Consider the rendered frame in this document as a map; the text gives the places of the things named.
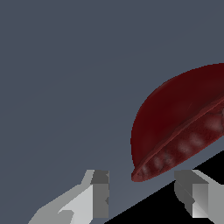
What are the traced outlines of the dark red bowl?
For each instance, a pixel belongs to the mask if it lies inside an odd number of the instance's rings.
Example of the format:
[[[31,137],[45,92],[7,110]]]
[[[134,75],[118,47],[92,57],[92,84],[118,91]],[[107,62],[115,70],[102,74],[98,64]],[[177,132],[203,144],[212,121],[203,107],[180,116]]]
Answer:
[[[131,131],[131,180],[152,179],[224,136],[224,63],[175,76],[155,89]]]

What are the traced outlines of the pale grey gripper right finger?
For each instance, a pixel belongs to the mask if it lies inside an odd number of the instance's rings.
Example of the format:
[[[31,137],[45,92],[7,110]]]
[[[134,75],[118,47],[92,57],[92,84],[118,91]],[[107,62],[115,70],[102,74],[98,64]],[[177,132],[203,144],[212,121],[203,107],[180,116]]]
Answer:
[[[174,192],[193,218],[224,224],[224,185],[198,170],[174,172]]]

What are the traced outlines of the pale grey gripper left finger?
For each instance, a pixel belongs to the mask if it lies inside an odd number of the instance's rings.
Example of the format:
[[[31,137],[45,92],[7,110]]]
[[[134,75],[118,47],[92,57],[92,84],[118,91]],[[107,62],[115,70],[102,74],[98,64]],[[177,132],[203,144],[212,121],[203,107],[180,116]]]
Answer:
[[[28,224],[90,224],[109,217],[109,171],[87,170],[79,185],[42,206]]]

